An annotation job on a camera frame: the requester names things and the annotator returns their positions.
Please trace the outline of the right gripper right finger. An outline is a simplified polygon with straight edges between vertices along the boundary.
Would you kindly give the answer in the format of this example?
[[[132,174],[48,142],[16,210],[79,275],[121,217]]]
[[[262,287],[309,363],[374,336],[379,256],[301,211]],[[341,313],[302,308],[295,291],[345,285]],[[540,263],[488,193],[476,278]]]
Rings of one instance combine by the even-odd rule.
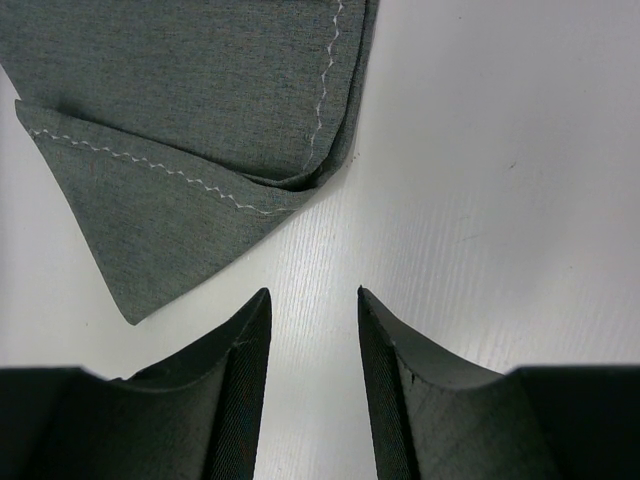
[[[381,479],[635,479],[635,365],[474,364],[358,292],[358,331]]]

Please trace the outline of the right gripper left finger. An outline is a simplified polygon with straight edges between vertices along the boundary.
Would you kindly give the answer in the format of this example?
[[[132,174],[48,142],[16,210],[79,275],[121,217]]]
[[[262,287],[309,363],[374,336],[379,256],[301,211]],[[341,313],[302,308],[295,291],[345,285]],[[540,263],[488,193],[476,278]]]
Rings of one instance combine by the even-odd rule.
[[[5,479],[250,479],[271,297],[128,379],[79,368],[1,373]]]

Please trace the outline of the grey cloth napkin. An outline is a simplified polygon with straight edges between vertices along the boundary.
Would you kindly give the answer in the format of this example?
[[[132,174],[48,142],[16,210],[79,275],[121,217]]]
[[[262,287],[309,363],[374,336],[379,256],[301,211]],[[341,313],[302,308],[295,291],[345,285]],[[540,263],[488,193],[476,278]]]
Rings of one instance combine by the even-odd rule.
[[[346,160],[375,1],[5,1],[16,115],[137,324]]]

